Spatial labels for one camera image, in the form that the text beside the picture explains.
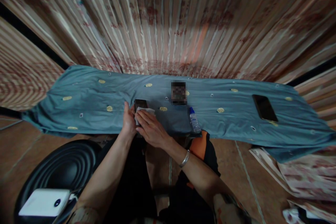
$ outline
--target hand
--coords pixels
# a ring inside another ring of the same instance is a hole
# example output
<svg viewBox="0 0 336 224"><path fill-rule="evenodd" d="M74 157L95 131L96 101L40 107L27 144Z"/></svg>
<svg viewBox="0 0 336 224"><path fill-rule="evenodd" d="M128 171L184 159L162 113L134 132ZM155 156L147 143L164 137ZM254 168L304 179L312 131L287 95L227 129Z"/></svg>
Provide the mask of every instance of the hand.
<svg viewBox="0 0 336 224"><path fill-rule="evenodd" d="M129 108L128 102L125 101L125 107L124 107L124 121L122 124L122 131L128 134L132 134L135 136L136 130L135 128L137 127L135 125L135 120L134 120L134 104L131 108Z"/></svg>
<svg viewBox="0 0 336 224"><path fill-rule="evenodd" d="M165 149L172 138L156 117L145 110L139 110L135 117L142 126L136 130L145 138L146 142L154 147Z"/></svg>

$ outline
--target white cloth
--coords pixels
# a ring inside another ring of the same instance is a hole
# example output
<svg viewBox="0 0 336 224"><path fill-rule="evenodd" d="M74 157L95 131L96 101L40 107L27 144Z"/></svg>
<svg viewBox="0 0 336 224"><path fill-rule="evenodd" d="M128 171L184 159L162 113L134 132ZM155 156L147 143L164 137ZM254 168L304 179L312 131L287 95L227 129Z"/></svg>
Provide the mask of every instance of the white cloth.
<svg viewBox="0 0 336 224"><path fill-rule="evenodd" d="M137 107L136 112L138 112L139 110L146 110L149 114L152 114L152 115L155 116L155 110L154 109ZM138 122L138 120L136 118L135 118L135 124L136 125L140 125L139 122Z"/></svg>

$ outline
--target smartphone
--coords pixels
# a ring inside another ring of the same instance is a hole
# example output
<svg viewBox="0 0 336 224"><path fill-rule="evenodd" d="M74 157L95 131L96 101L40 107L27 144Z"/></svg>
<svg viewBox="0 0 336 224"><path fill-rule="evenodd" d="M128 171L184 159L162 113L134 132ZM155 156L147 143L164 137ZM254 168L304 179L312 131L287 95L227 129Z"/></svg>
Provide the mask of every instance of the smartphone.
<svg viewBox="0 0 336 224"><path fill-rule="evenodd" d="M58 216L70 196L67 189L36 189L21 208L20 216Z"/></svg>
<svg viewBox="0 0 336 224"><path fill-rule="evenodd" d="M187 90L186 83L174 81L171 83L171 100L173 105L186 106L187 105Z"/></svg>
<svg viewBox="0 0 336 224"><path fill-rule="evenodd" d="M134 109L135 109L135 111L137 110L138 107L147 109L148 108L147 101L146 100L135 99L134 100Z"/></svg>
<svg viewBox="0 0 336 224"><path fill-rule="evenodd" d="M275 115L272 105L266 96L253 94L252 97L261 119L278 122L277 116Z"/></svg>

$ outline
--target forearm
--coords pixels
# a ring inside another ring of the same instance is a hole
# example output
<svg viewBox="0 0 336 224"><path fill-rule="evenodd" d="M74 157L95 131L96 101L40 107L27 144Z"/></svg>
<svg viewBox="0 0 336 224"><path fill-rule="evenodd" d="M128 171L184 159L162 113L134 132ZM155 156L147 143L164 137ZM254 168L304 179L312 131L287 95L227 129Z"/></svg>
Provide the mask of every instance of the forearm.
<svg viewBox="0 0 336 224"><path fill-rule="evenodd" d="M173 138L167 141L163 148L178 164L181 164L187 154L187 150L179 145ZM218 175L202 160L190 153L189 159L182 168L183 172L193 184L198 194L212 205L213 197L217 193L233 195L232 191L218 177Z"/></svg>
<svg viewBox="0 0 336 224"><path fill-rule="evenodd" d="M124 170L133 135L121 131L84 188L74 209L92 207L105 216Z"/></svg>

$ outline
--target cable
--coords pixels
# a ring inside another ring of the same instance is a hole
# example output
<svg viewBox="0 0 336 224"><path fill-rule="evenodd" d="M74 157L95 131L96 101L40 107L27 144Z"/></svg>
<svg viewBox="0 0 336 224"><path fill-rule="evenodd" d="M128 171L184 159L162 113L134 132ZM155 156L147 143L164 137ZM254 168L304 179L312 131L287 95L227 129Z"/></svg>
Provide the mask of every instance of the cable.
<svg viewBox="0 0 336 224"><path fill-rule="evenodd" d="M77 192L77 191L79 191L79 190L82 190L85 186L86 186L86 185L84 185L84 186L82 186L82 187L80 187L80 188L78 188L78 189L75 189L75 190L73 190L73 191L70 192L69 197L68 197L68 200L66 201L67 203L64 204L64 206L63 206L61 212L59 213L59 215L56 216L56 218L54 219L54 221L52 222L52 224L56 224L56 223L57 223L58 219L60 218L60 216L61 216L62 213L64 212L65 208L66 208L67 205L69 204L69 200L73 200L73 199L75 198L75 199L76 199L76 202L78 201L78 197L74 194L74 192Z"/></svg>

